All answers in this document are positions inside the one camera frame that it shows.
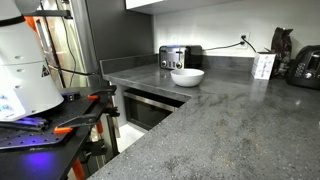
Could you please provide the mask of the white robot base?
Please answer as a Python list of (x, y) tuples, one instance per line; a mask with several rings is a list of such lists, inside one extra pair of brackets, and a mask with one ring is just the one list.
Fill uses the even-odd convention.
[(0, 120), (16, 121), (63, 102), (25, 16), (40, 0), (0, 0)]

